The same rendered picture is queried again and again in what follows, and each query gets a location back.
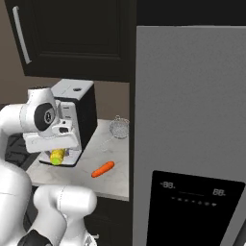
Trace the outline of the grey fridge door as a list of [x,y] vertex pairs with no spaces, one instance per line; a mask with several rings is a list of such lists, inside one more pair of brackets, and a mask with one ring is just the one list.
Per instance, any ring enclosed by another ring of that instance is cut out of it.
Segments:
[[[246,184],[246,28],[136,30],[133,245],[146,246],[155,170]],[[246,189],[220,244],[243,246]]]

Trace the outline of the orange carrot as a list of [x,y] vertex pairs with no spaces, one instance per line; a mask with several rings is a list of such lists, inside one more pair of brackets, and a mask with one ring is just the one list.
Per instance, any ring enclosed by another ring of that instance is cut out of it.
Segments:
[[103,175],[104,173],[108,172],[109,170],[111,170],[113,167],[114,167],[114,162],[108,161],[108,162],[104,163],[101,167],[99,167],[98,169],[93,171],[91,173],[91,177],[97,178],[97,177]]

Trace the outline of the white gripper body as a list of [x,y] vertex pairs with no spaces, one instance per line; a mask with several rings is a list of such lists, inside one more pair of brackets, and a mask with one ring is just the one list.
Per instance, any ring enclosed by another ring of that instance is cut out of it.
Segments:
[[29,153],[76,148],[79,145],[79,140],[74,132],[48,137],[39,134],[24,134],[23,137]]

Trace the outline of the black and white coffee machine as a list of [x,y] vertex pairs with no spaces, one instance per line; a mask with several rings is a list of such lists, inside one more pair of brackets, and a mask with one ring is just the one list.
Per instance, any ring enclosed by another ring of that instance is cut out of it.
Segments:
[[72,121],[80,142],[77,148],[66,150],[60,167],[74,167],[97,128],[94,83],[62,79],[52,87],[52,92],[54,97],[61,101],[60,118]]

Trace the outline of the black wall cupboard door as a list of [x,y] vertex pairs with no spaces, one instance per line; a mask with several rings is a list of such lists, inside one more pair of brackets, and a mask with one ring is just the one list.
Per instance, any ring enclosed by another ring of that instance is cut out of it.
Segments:
[[[4,0],[22,69],[32,77],[128,83],[135,73],[136,0]],[[26,64],[12,8],[18,6]]]

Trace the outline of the black hob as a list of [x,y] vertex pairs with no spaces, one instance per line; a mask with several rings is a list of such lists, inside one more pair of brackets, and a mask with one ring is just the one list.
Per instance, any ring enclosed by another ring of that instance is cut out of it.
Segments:
[[27,151],[22,134],[11,135],[8,138],[5,161],[27,170],[37,156],[38,153],[30,154]]

